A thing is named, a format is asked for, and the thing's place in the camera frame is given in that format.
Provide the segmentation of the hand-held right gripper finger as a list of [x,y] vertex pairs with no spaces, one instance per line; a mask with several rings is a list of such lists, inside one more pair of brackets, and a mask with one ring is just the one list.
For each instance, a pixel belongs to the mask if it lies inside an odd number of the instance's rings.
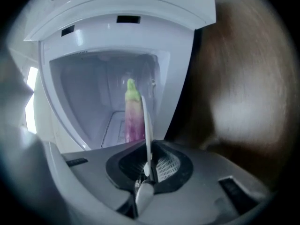
[[141,96],[143,114],[144,114],[144,126],[145,126],[145,141],[146,141],[146,152],[147,152],[147,163],[144,166],[145,175],[148,175],[148,179],[143,181],[136,193],[135,204],[137,214],[141,215],[144,210],[148,207],[154,196],[154,183],[155,178],[152,171],[151,164],[151,143],[153,140],[152,123],[150,115],[147,110],[146,101],[144,96]]

